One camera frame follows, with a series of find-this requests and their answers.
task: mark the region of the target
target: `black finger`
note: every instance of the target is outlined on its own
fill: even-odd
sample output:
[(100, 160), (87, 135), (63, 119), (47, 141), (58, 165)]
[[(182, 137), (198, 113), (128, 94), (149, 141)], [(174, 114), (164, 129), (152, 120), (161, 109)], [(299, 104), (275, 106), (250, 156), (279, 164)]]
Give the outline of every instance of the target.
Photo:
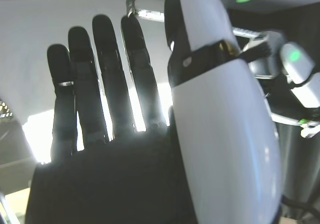
[(92, 20), (92, 29), (101, 75), (115, 137), (133, 134), (134, 118), (115, 30), (106, 15)]
[(56, 95), (52, 130), (51, 159), (65, 159), (77, 151), (77, 111), (69, 52), (54, 44), (47, 50), (47, 60)]
[(146, 47), (144, 34), (136, 17), (121, 20), (122, 39), (129, 68), (138, 94), (146, 129), (165, 126), (157, 82)]
[(68, 34), (76, 109), (82, 128), (83, 145), (108, 142), (94, 53), (87, 31), (73, 27)]

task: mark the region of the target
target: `black cable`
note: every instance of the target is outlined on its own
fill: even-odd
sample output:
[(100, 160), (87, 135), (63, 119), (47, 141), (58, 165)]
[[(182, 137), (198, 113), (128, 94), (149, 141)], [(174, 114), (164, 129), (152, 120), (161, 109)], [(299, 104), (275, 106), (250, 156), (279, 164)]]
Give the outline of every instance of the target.
[(311, 213), (318, 220), (320, 220), (320, 212), (317, 209), (315, 209), (312, 205), (309, 205), (304, 202), (296, 201), (296, 200), (291, 200), (284, 195), (282, 196), (281, 202), (288, 207), (295, 208), (295, 209), (302, 209), (308, 213)]

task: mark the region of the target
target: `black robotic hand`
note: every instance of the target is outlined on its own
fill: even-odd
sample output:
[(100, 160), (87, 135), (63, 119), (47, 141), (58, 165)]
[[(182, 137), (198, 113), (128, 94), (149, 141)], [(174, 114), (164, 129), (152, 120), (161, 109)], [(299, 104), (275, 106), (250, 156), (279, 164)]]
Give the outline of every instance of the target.
[[(174, 115), (167, 127), (138, 20), (123, 17), (121, 29), (146, 132), (135, 129), (110, 19), (97, 15), (92, 27), (114, 139), (109, 142), (89, 36), (73, 27), (69, 53), (59, 44), (47, 51), (56, 93), (52, 162), (35, 170), (25, 223), (197, 223)], [(76, 146), (77, 113), (83, 151)]]

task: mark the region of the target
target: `white wall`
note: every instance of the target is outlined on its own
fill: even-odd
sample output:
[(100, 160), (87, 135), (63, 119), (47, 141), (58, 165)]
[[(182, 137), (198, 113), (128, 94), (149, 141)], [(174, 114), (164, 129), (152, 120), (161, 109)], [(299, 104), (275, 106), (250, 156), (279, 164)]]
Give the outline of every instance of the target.
[[(157, 11), (163, 11), (164, 7), (162, 0), (137, 0), (137, 3)], [(131, 88), (120, 33), (126, 0), (0, 0), (0, 97), (9, 104), (22, 125), (29, 116), (54, 108), (47, 48), (54, 43), (68, 46), (68, 30), (72, 26), (85, 27), (93, 42), (92, 18), (97, 14), (106, 14), (112, 20)], [(156, 80), (166, 83), (170, 51), (164, 24), (146, 20), (140, 23)]]

